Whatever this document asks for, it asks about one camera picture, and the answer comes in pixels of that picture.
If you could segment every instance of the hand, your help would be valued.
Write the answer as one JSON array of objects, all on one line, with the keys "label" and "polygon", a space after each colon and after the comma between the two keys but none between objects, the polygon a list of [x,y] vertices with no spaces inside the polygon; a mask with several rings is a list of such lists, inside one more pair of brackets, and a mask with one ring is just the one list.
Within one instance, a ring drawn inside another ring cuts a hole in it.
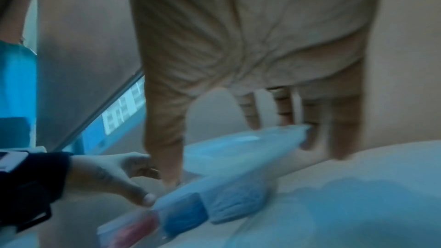
[{"label": "hand", "polygon": [[361,128],[365,47],[377,0],[131,0],[146,75],[145,148],[165,183],[181,175],[185,115],[215,87],[236,97],[253,129],[254,92],[268,89],[281,124],[302,99],[305,149],[329,125],[333,158],[353,153]]},{"label": "hand", "polygon": [[127,154],[71,157],[71,167],[66,177],[66,190],[118,194],[134,204],[151,207],[155,195],[130,180],[144,176],[158,179],[148,155],[136,152]]}]

